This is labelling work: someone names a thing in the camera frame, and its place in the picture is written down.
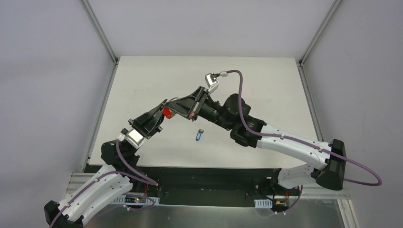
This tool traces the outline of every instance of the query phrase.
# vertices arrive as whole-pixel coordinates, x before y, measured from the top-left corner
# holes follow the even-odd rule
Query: metal panel
[[[118,56],[301,59],[333,0],[90,0]]]
[[[99,213],[110,209],[111,205]],[[93,217],[85,228],[343,228],[337,200],[302,199],[285,216],[271,216],[270,209],[155,206],[151,210],[127,212],[116,208]]]
[[[79,1],[1,1],[0,21],[0,227],[42,228],[79,171],[113,64]]]
[[[304,65],[323,137],[345,142],[350,159],[383,179],[348,185],[360,225],[403,227],[403,1],[344,1]],[[373,181],[347,164],[346,177]],[[387,194],[386,209],[379,196]]]

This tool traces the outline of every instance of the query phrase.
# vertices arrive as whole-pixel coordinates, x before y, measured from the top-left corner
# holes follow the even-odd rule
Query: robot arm
[[[231,131],[230,137],[242,146],[274,150],[306,162],[302,166],[278,169],[276,176],[271,180],[274,184],[279,184],[286,189],[311,183],[317,183],[331,190],[343,189],[345,161],[322,152],[322,150],[328,150],[345,157],[342,141],[334,139],[331,143],[317,142],[282,131],[263,120],[250,116],[251,107],[241,99],[242,113],[251,130],[280,135],[280,137],[252,134],[241,122],[238,94],[230,95],[223,106],[210,97],[218,87],[217,77],[226,75],[226,72],[207,74],[208,89],[200,86],[189,96],[167,102],[165,107],[189,120],[195,121],[200,116]]]
[[[243,116],[250,129],[259,133],[281,135],[281,137],[252,134],[242,125],[238,112],[238,94],[229,96],[223,106],[210,97],[218,87],[218,76],[226,76],[226,73],[207,74],[206,82],[209,88],[200,86],[189,96],[170,101],[164,100],[149,112],[134,120],[130,119],[130,130],[124,128],[117,137],[118,141],[110,141],[102,145],[101,158],[106,164],[93,178],[69,198],[59,203],[50,201],[45,206],[48,224],[51,224],[53,228],[81,228],[98,211],[123,193],[140,190],[144,182],[158,185],[139,170],[128,167],[136,167],[139,159],[139,156],[135,155],[136,151],[145,141],[162,130],[160,124],[164,117],[171,118],[174,114],[192,121],[200,116],[230,131],[230,137],[242,146],[274,150],[306,162],[305,165],[291,169],[276,169],[270,180],[273,185],[278,184],[291,189],[298,185],[316,182],[332,190],[343,188],[345,161],[321,152],[322,149],[326,149],[345,156],[342,141],[314,142],[286,133],[263,120],[250,116],[251,107],[242,99]],[[319,149],[312,148],[308,144],[317,145]]]

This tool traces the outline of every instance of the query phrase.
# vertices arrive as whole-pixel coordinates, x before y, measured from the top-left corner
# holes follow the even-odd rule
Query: white wall
[[[333,0],[91,0],[119,56],[301,58]]]
[[[0,227],[47,227],[112,63],[79,1],[1,1],[0,21]]]
[[[384,180],[348,185],[361,227],[402,227],[403,1],[344,1],[305,65],[324,138]]]

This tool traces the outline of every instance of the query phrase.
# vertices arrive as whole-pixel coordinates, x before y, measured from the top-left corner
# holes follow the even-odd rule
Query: purple cable
[[[268,136],[268,137],[278,137],[278,138],[280,138],[280,137],[281,137],[280,134],[260,133],[260,132],[254,131],[254,130],[252,130],[252,129],[250,129],[250,128],[248,127],[248,125],[247,125],[246,122],[245,122],[245,119],[244,119],[244,116],[243,116],[243,112],[242,112],[242,97],[241,97],[241,94],[242,94],[242,84],[243,84],[243,76],[242,76],[242,73],[241,73],[239,70],[229,70],[229,71],[227,71],[227,74],[229,74],[229,73],[238,73],[239,76],[240,76],[240,86],[239,86],[239,91],[238,91],[238,94],[239,94],[239,95],[238,95],[238,109],[239,109],[239,113],[240,113],[240,120],[242,121],[242,124],[243,124],[243,126],[245,127],[245,129],[246,129],[248,132],[250,132],[250,133],[252,133],[252,134],[254,134],[254,135]],[[294,138],[294,137],[291,137],[291,136],[284,136],[284,138],[285,138],[285,139],[290,139],[290,140],[293,140],[293,141],[296,141],[296,142],[299,142],[299,143],[302,143],[302,144],[304,144],[304,145],[306,145],[306,146],[312,147],[312,148],[317,149],[317,150],[319,149],[319,147],[316,146],[316,145],[314,145],[314,144],[310,144],[310,143],[308,143],[308,142],[305,142],[305,141],[303,141],[303,140],[300,140],[300,139],[297,139],[297,138]],[[375,178],[378,180],[378,183],[368,183],[368,182],[362,182],[362,181],[358,181],[358,180],[351,180],[351,179],[347,179],[347,178],[344,179],[345,181],[351,182],[351,183],[356,183],[356,184],[367,185],[367,186],[380,186],[380,185],[382,184],[382,179],[381,179],[381,177],[380,177],[375,171],[373,171],[372,169],[366,167],[365,165],[363,165],[363,164],[361,164],[361,163],[358,163],[358,162],[356,162],[356,161],[354,161],[354,160],[352,160],[352,159],[349,159],[349,158],[347,158],[347,157],[343,157],[343,156],[341,156],[341,155],[338,155],[338,154],[336,154],[336,153],[334,153],[334,152],[332,152],[332,151],[329,151],[329,150],[323,149],[322,151],[325,152],[325,153],[328,153],[328,154],[330,154],[330,155],[332,155],[332,156],[335,156],[335,157],[337,157],[337,158],[339,158],[339,159],[342,159],[342,160],[344,160],[344,161],[346,161],[346,162],[349,162],[349,163],[351,163],[351,164],[354,164],[354,165],[356,165],[356,166],[358,166],[358,167],[363,168],[364,170],[368,171],[370,174],[372,174],[373,176],[375,176]]]
[[[122,160],[123,164],[125,164],[125,166],[130,169],[132,172],[134,172],[135,174],[137,174],[138,176],[144,178],[145,180],[141,180],[141,182],[146,183],[146,184],[151,184],[151,185],[158,185],[158,183],[156,181],[154,181],[153,179],[147,177],[146,175],[142,174],[141,172],[137,171],[135,168],[131,167],[129,165],[129,163],[127,163],[127,161],[125,160],[125,158],[123,157],[122,153],[120,152],[120,148],[119,148],[119,140],[116,140],[116,151],[117,151],[117,155],[119,156],[120,160]]]
[[[144,183],[144,180],[142,180],[142,179],[140,179],[140,178],[138,178],[138,177],[135,177],[135,176],[133,176],[133,175],[130,175],[130,174],[128,174],[128,173],[120,172],[120,171],[106,172],[106,173],[102,174],[101,176],[99,176],[97,179],[100,180],[100,179],[104,178],[105,176],[107,176],[107,175],[109,175],[109,174],[122,174],[122,175],[128,176],[128,177],[130,177],[130,178],[133,178],[133,179],[135,179],[135,180],[138,180],[138,181],[141,181],[141,182]],[[73,203],[81,194],[83,194],[87,189],[89,189],[89,188],[90,188],[93,184],[95,184],[95,183],[96,183],[96,181],[93,180],[91,183],[89,183],[87,186],[85,186],[80,192],[78,192],[78,193],[68,202],[68,204]],[[53,226],[54,226],[55,223],[56,223],[56,220],[62,215],[62,213],[63,213],[66,209],[67,209],[67,207],[64,206],[64,207],[62,208],[62,210],[60,210],[60,212],[55,216],[55,218],[53,219],[53,221],[50,223],[49,228],[53,228]]]
[[[289,207],[287,210],[285,210],[285,211],[289,211],[291,208],[293,208],[297,203],[298,203],[298,201],[299,201],[299,199],[301,198],[301,196],[302,196],[302,189],[304,188],[304,186],[302,186],[301,185],[301,188],[299,189],[299,195],[298,195],[298,198],[295,200],[295,202],[291,205],[291,207]]]

